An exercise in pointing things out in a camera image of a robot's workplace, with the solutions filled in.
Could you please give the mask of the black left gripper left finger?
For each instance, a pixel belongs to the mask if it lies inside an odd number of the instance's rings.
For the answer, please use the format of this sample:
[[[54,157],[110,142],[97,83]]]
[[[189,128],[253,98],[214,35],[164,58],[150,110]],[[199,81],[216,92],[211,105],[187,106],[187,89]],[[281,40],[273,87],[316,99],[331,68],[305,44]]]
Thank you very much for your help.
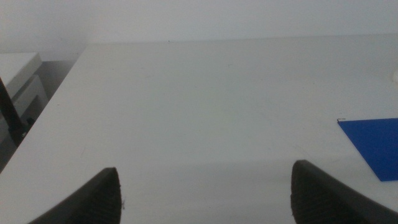
[[[96,224],[121,222],[121,186],[117,169],[108,167],[32,223]]]

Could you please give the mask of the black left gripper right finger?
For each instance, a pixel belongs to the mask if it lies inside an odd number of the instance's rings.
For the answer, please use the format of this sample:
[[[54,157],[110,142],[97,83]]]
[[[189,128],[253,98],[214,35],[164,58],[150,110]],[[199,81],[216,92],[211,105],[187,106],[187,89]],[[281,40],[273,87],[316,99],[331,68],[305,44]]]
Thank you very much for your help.
[[[397,223],[397,212],[307,160],[293,164],[290,207],[296,223]]]

